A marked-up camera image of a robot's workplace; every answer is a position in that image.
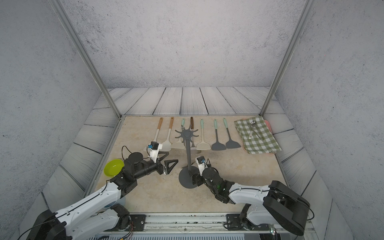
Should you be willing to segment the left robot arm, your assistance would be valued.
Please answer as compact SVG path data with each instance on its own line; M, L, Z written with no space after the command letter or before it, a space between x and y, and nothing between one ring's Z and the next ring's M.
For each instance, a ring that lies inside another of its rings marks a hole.
M128 230L132 235L135 228L130 212L118 200L138 185L138 179L172 171L179 161L167 160L169 153L161 148L152 144L147 158L139 152L130 154L120 172L103 187L66 208L42 212L24 235L28 240L86 240L107 230Z

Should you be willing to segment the cream spatula mint handle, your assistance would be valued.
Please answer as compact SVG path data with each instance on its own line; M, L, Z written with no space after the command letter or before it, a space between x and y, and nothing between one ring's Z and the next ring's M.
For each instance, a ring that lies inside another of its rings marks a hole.
M182 119L181 126L184 127L185 125L185 119ZM184 149L185 145L182 142L182 138L179 138L179 140L172 144L172 149Z
M202 141L197 144L197 150L198 151L207 151L211 149L211 146L205 142L204 138L204 120L201 119L201 134L202 134Z

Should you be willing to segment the grey spatula mint handle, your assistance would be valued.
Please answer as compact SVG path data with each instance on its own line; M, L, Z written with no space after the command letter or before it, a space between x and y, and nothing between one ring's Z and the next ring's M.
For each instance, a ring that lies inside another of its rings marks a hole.
M228 138L229 138L229 140L226 142L226 148L227 149L238 149L238 148L240 148L241 145L238 142L232 140L232 138L231 138L231 134L230 134L230 131L229 131L229 127L228 127L228 123L227 123L226 118L223 118L223 122L224 122L224 125L226 127Z

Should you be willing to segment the green plastic bowl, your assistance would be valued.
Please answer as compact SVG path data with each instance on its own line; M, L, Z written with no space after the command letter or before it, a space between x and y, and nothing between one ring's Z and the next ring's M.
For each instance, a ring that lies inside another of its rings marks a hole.
M106 164L103 173L109 178L115 177L124 167L124 162L120 159L115 159Z

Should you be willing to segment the cream turner wooden handle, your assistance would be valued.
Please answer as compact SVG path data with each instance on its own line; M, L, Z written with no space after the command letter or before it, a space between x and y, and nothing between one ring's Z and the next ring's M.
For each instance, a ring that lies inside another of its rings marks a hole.
M174 117L171 117L169 129L168 129L167 139L162 143L162 145L163 145L162 151L163 152L169 152L172 149L172 144L170 142L170 136L171 136L171 131L172 131L173 123L174 123Z

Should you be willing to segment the grey spoon mint handle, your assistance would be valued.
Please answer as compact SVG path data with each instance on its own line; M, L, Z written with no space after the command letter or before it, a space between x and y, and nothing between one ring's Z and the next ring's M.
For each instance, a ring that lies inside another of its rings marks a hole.
M226 150L227 149L226 146L219 142L218 123L217 123L216 119L214 119L214 128L215 128L216 142L212 145L212 150L213 151L223 151L223 150Z

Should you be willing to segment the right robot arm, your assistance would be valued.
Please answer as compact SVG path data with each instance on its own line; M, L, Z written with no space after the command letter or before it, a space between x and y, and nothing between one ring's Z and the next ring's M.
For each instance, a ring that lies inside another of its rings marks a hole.
M279 181L268 186L245 186L224 180L202 156L197 166L185 168L194 186L205 185L224 204L242 204L240 227L253 230L259 225L280 225L289 233L303 236L312 212L310 203Z

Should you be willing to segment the grey utensil rack stand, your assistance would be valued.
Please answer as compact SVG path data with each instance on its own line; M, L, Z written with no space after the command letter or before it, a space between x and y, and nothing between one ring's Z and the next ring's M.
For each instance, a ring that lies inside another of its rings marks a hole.
M182 138L184 143L186 145L186 153L187 153L187 167L182 168L182 170L179 173L179 182L180 184L187 189L194 189L198 186L196 181L193 179L193 176L199 173L199 169L192 166L192 154L191 154L191 142L192 138L195 136L194 133L197 132L197 130L191 130L190 126L188 129L186 129L184 126L182 126L181 131L176 131L180 134L179 138Z

